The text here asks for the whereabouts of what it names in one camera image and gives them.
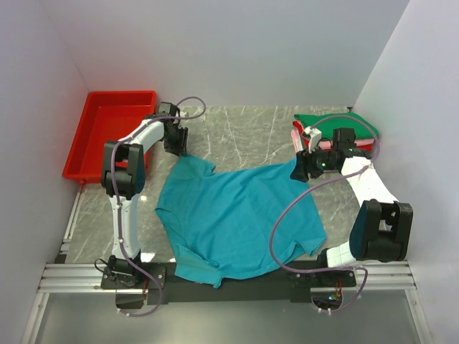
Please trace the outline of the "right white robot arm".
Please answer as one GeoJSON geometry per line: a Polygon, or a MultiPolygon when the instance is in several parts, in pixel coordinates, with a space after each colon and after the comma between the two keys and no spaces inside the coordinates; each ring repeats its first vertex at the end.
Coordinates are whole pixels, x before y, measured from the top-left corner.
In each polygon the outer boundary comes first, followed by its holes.
{"type": "Polygon", "coordinates": [[[307,127],[308,147],[296,154],[290,177],[307,182],[326,171],[346,177],[360,209],[349,240],[321,252],[322,267],[352,267],[366,260],[382,263],[403,261],[407,255],[414,211],[389,192],[373,166],[375,153],[357,147],[352,128],[333,131],[331,148],[321,147],[322,132],[307,127]]]}

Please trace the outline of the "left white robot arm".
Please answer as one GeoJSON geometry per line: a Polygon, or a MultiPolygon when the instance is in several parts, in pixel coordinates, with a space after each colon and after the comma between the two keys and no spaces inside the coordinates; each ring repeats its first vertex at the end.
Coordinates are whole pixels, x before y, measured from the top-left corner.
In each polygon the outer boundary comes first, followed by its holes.
{"type": "Polygon", "coordinates": [[[105,263],[103,282],[133,288],[148,281],[138,242],[138,200],[146,182],[144,153],[157,142],[176,156],[186,153],[188,128],[181,126],[177,104],[163,102],[129,134],[109,140],[103,148],[101,186],[113,215],[113,248],[105,263]]]}

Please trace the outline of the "teal t shirt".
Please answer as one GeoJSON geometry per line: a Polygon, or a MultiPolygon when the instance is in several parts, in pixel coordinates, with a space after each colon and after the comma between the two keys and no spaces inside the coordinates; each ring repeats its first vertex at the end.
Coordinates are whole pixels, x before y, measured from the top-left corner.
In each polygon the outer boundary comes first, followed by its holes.
{"type": "Polygon", "coordinates": [[[285,208],[308,185],[290,179],[295,161],[230,172],[196,156],[171,169],[155,212],[176,260],[175,275],[220,287],[314,255],[327,235],[312,195],[285,208]]]}

